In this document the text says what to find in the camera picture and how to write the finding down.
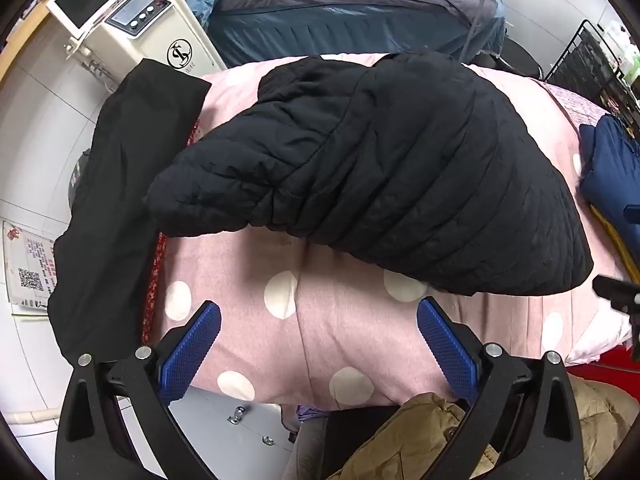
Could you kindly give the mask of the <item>red fabric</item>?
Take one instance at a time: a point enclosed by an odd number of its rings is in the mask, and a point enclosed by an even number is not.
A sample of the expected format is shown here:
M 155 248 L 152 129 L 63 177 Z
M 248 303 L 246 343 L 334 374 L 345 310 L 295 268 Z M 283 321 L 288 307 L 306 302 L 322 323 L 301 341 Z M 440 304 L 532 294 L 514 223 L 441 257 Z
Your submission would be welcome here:
M 597 361 L 567 370 L 574 376 L 620 388 L 640 400 L 640 366 L 632 359 L 632 350 L 625 346 L 603 353 Z

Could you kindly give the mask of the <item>black quilted jacket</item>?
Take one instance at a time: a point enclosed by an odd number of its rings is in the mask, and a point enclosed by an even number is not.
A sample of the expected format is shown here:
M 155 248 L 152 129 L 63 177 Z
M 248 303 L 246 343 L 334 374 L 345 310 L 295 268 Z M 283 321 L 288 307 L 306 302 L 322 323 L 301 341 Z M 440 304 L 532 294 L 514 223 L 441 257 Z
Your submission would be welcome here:
M 435 52 L 270 70 L 145 200 L 169 236 L 260 226 L 460 295 L 553 295 L 593 268 L 570 188 L 514 105 Z

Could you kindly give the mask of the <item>navy blue jacket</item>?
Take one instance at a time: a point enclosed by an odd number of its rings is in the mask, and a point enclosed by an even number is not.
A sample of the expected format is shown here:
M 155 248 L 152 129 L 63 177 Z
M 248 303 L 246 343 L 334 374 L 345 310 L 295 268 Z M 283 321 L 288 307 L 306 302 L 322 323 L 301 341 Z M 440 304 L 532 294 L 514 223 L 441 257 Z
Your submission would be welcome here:
M 578 133 L 582 197 L 614 226 L 632 250 L 639 244 L 639 227 L 625 219 L 624 209 L 639 203 L 639 142 L 609 114 L 595 126 L 580 125 Z

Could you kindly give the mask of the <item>black cloth garment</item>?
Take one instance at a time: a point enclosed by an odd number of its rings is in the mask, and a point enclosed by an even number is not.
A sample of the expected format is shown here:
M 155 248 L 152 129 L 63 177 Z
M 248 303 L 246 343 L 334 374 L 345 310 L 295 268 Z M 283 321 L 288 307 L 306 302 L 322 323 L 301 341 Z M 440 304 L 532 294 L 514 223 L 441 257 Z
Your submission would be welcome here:
M 186 147 L 209 88 L 146 58 L 105 100 L 70 224 L 54 243 L 48 315 L 70 365 L 85 353 L 122 359 L 140 344 L 158 239 L 143 197 Z

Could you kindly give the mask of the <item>tan puffer jacket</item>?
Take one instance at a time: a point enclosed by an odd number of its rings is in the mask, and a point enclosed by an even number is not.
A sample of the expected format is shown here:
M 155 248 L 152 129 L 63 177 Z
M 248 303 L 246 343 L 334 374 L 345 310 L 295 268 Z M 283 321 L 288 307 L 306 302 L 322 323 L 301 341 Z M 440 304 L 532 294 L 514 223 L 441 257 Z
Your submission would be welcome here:
M 620 388 L 570 376 L 584 453 L 584 475 L 597 477 L 639 414 L 639 403 Z M 435 393 L 407 401 L 367 441 L 322 474 L 325 479 L 417 479 L 434 463 L 464 411 Z

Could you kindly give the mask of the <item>paper sheet with QR code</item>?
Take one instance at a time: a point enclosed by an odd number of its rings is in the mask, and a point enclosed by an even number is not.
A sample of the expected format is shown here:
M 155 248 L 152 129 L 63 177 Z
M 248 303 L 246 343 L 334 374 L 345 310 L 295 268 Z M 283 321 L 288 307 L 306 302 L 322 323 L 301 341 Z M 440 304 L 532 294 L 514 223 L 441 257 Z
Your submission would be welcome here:
M 12 314 L 46 318 L 48 301 L 58 282 L 52 240 L 4 220 L 2 248 Z

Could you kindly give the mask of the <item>blue grey bedding pile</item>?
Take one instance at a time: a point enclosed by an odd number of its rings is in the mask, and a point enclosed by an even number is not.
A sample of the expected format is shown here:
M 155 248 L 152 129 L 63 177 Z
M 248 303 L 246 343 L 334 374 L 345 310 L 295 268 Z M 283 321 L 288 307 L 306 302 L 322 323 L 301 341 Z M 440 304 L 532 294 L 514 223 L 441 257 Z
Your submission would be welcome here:
M 227 66 L 286 56 L 430 49 L 499 53 L 501 0 L 186 0 Z

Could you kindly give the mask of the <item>white device with screen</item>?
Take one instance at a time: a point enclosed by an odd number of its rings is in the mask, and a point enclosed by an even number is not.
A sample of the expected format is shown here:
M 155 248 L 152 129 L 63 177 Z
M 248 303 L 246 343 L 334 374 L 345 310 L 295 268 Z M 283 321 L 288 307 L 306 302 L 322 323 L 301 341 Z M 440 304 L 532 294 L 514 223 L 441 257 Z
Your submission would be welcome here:
M 118 84 L 145 58 L 192 76 L 227 68 L 186 0 L 49 0 L 70 33 L 65 49 L 96 78 Z

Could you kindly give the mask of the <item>black office chair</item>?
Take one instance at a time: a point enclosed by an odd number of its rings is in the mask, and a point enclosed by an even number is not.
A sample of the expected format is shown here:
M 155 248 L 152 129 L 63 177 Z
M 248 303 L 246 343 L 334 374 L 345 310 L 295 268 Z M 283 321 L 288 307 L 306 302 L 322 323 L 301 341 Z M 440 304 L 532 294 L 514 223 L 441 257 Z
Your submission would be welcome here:
M 538 80 L 544 78 L 544 72 L 539 63 L 520 44 L 509 37 L 504 40 L 500 54 L 480 52 L 473 63 L 518 76 Z

